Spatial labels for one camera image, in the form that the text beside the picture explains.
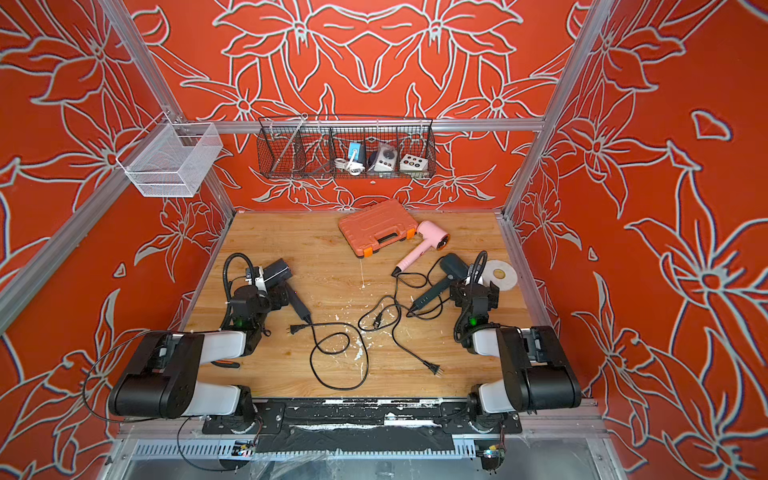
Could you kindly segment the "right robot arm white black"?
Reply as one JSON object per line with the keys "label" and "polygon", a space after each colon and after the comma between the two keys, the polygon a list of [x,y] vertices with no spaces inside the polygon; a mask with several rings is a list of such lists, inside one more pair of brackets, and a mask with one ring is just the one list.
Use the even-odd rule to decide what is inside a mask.
{"label": "right robot arm white black", "polygon": [[581,388],[553,328],[523,329],[490,320],[500,289],[484,279],[487,266],[488,253],[481,251],[465,277],[450,286],[450,298],[460,309],[454,341],[471,354],[498,359],[502,374],[495,382],[472,388],[468,417],[578,407]]}

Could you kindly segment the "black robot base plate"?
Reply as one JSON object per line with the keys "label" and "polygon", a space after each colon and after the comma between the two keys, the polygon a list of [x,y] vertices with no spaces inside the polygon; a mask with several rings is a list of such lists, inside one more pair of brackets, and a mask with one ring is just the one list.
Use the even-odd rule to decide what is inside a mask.
{"label": "black robot base plate", "polygon": [[499,441],[522,432],[516,412],[482,414],[465,397],[261,398],[250,426],[234,416],[204,420],[205,435],[255,443],[257,453],[467,453],[465,438]]}

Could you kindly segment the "dark green hair dryer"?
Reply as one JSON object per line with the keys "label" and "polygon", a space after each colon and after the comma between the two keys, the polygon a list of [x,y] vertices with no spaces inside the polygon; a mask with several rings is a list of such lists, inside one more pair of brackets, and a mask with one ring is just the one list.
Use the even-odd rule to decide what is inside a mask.
{"label": "dark green hair dryer", "polygon": [[438,261],[437,265],[445,274],[444,278],[431,286],[412,303],[408,310],[409,316],[420,314],[430,302],[438,298],[445,290],[447,290],[452,282],[466,279],[469,273],[469,266],[454,253],[449,253],[443,256]]}

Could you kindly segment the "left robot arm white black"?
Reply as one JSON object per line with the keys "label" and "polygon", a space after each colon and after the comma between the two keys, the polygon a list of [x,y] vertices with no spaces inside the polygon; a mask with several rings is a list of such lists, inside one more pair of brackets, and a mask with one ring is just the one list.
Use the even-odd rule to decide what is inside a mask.
{"label": "left robot arm white black", "polygon": [[226,311],[220,328],[144,335],[110,394],[109,412],[140,419],[234,416],[253,422],[249,388],[205,383],[199,370],[253,354],[268,335],[268,315],[289,304],[291,277],[282,259],[261,268],[243,253],[230,255],[222,270]]}

